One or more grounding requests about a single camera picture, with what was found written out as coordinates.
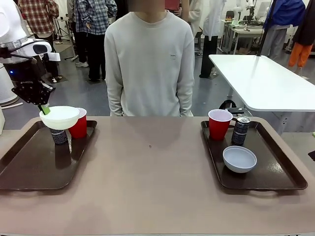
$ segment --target gray sweatshirt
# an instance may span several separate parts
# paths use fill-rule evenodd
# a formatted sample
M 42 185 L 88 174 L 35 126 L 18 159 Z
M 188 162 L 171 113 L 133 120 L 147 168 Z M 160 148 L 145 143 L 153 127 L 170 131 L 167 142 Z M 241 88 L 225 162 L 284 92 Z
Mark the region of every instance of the gray sweatshirt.
M 131 12 L 105 35 L 111 115 L 192 116 L 194 38 L 188 23 L 167 13 L 154 24 Z

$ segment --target small logo on sweatshirt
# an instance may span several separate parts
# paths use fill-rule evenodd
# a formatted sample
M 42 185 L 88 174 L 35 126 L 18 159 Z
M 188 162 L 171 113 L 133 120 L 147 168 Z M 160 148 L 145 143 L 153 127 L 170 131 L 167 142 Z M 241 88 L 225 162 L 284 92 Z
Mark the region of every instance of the small logo on sweatshirt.
M 176 54 L 171 54 L 171 60 L 176 60 Z

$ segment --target hand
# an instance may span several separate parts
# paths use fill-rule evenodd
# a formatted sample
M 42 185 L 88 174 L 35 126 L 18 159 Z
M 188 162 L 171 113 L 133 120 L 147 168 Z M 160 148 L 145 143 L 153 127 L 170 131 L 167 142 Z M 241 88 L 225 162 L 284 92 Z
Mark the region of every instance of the hand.
M 174 11 L 174 14 L 176 16 L 181 16 L 182 15 L 182 11 L 183 11 L 183 9 L 180 7 L 177 11 Z

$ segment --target beverage can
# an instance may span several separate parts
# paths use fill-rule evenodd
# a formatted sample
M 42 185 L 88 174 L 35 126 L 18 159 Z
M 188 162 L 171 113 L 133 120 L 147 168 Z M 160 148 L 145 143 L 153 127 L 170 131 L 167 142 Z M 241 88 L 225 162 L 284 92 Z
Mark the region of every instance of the beverage can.
M 250 127 L 251 119 L 246 116 L 240 116 L 236 118 L 237 121 L 234 126 L 232 143 L 235 145 L 243 145 L 245 138 Z

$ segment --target orange pants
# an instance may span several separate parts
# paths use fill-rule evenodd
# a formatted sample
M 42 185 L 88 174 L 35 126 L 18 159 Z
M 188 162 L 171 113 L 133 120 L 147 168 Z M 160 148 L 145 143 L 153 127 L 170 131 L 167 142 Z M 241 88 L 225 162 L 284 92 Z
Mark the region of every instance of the orange pants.
M 303 67 L 311 54 L 312 48 L 313 45 L 303 46 L 299 43 L 295 43 L 291 53 L 289 66 L 294 66 L 297 63 L 298 67 Z

